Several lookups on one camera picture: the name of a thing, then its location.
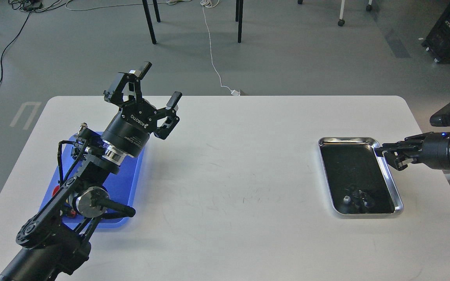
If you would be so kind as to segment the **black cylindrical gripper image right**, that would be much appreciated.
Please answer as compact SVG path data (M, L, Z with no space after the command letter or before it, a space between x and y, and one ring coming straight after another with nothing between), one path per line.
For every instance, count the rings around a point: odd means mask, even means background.
M386 163L397 171L403 171L408 164L425 164L431 169L450 170L450 136L447 133L429 133L426 137L425 134L409 136L399 142L384 143L374 152L383 153Z

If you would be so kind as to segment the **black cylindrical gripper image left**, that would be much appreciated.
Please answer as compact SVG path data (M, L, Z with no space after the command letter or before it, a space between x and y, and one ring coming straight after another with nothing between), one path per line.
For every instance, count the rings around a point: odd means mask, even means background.
M139 156L150 137L150 133L145 131L148 121L143 117L147 118L156 111L152 118L156 125L153 134L159 139L166 139L180 121L177 116L177 103L183 95L180 91L175 91L166 107L159 110L142 97L141 80L151 67L151 62L145 62L140 69L119 72L109 89L103 92L104 100L118 106L119 110L102 133L101 139L132 158ZM123 90L127 85L133 94L124 101Z

